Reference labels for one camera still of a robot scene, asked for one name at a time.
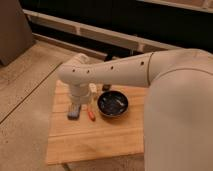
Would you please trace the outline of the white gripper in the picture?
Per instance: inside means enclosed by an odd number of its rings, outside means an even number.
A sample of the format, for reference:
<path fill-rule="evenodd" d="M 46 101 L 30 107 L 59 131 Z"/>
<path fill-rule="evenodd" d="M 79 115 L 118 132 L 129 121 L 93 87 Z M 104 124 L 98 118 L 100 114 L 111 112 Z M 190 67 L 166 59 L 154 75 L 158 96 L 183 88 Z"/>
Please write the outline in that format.
<path fill-rule="evenodd" d="M 74 104 L 87 104 L 91 100 L 91 90 L 88 84 L 70 85 L 69 95 Z"/>

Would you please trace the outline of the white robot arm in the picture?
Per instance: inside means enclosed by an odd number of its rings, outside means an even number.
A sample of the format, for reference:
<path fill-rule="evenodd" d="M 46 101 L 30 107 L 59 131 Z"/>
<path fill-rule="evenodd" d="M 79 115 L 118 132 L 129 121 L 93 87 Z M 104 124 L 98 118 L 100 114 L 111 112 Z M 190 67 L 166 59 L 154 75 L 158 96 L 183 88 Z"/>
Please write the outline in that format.
<path fill-rule="evenodd" d="M 91 64 L 85 54 L 63 63 L 59 78 L 78 104 L 91 83 L 146 87 L 145 171 L 213 171 L 213 54 L 156 51 Z"/>

